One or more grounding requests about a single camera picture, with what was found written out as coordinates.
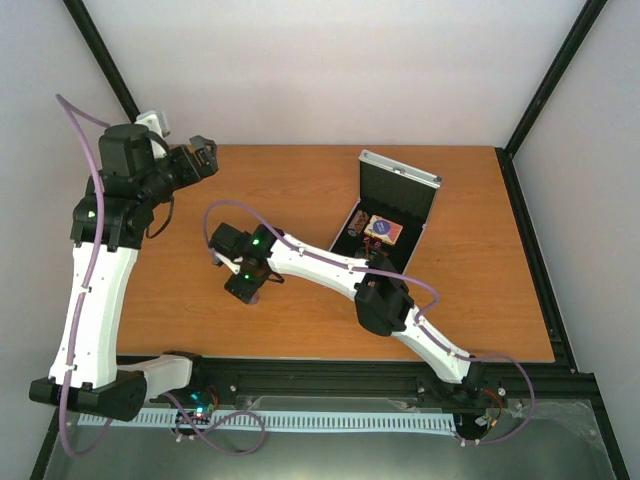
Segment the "red playing card deck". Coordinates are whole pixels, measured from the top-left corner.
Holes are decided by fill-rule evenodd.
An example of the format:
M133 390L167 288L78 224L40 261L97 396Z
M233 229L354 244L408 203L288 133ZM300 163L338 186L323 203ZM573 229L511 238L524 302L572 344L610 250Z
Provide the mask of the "red playing card deck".
M392 230L391 230L391 233L389 234L388 237L376 236L375 234L371 233L370 225L371 225L372 220L374 220L374 219L385 219L391 224ZM400 237L402 230L403 230L403 226L401 224L393 222L393 221L391 221L389 219L386 219L384 217L381 217L379 215L372 215L371 219L369 220L369 223L367 224L367 226L364 229L364 234L369 236L369 237L372 237L372 238L375 238L375 239L379 239L382 243L385 243L387 245L393 246L393 245L396 244L398 238Z

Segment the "blue small blind button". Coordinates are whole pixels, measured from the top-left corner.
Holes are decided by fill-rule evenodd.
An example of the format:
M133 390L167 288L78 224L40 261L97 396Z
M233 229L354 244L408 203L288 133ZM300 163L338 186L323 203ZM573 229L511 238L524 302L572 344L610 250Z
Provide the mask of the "blue small blind button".
M374 219L370 225L370 231L372 234L381 237L388 237L391 233L392 226L385 219Z

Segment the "aluminium poker case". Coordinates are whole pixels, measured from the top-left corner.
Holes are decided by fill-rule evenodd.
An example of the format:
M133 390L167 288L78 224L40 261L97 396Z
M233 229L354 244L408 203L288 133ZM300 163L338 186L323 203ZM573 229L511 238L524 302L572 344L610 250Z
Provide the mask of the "aluminium poker case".
M395 270L406 271L419 245L442 178L419 168L401 163L369 150L359 155L359 197L347 216L330 251L354 257L355 251L365 248L363 240L369 237L364 230L357 237L347 233L353 215L364 211L401 224L403 230L395 245L383 243L384 254L368 251L369 259L387 258Z

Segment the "black red triangular button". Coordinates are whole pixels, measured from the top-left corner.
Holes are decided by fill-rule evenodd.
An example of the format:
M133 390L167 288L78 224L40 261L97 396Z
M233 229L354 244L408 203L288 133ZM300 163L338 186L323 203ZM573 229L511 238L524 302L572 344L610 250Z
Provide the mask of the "black red triangular button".
M380 254L384 254L383 243L379 239L365 237L363 243L366 251L375 251Z

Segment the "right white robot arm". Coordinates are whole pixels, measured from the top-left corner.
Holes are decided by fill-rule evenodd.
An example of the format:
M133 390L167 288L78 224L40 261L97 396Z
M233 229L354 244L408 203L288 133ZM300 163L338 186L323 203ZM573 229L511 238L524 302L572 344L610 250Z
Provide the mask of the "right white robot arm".
M215 264L231 271L226 291L243 303L254 302L269 281L282 283L286 275L305 279L351 300L362 328L405 344L456 395L471 397L482 388L483 367L428 321L410 296L411 280L386 257L340 256L263 224L249 233L222 223L208 247Z

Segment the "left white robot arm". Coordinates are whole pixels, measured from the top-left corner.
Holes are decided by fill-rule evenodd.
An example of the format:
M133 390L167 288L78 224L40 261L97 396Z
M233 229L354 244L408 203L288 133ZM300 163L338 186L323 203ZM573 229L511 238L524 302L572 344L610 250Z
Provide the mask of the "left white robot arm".
M74 271L63 337L46 377L32 381L30 400L78 413L130 421L144 403L174 390L201 400L208 378L193 354L167 352L120 366L116 344L127 283L154 209L176 191L218 170L214 141L194 136L170 147L142 125L120 125L99 139L102 167L73 211Z

